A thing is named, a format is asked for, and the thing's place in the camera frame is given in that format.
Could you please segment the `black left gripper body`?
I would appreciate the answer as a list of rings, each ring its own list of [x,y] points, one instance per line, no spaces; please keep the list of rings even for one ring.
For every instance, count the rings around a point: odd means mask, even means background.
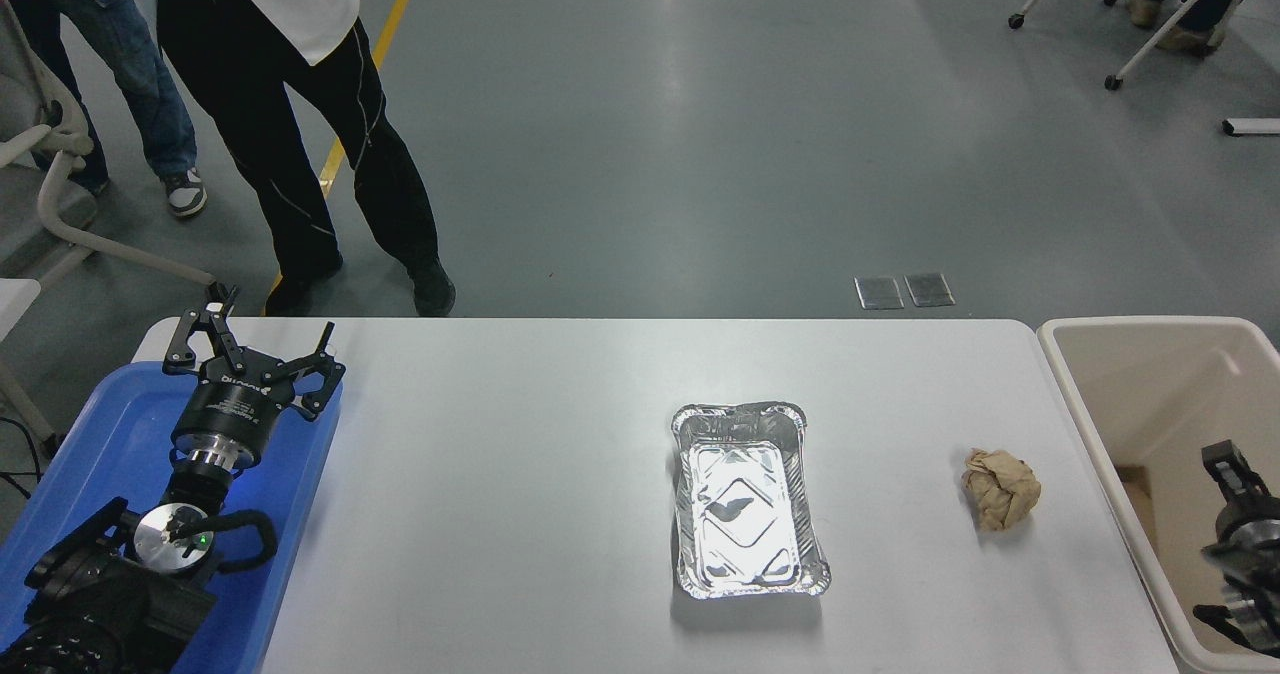
[[[246,352],[238,372],[225,358],[206,359],[198,370],[197,386],[172,434],[180,451],[201,449],[219,434],[238,443],[243,451],[265,451],[278,416],[294,396],[291,382],[265,382],[264,373],[278,373],[283,359],[261,352]]]

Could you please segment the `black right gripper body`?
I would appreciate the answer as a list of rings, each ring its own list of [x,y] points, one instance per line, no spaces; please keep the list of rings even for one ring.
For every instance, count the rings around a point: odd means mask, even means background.
[[[1279,498],[1258,498],[1251,501],[1230,501],[1216,515],[1216,529],[1239,529],[1242,524],[1279,521]]]

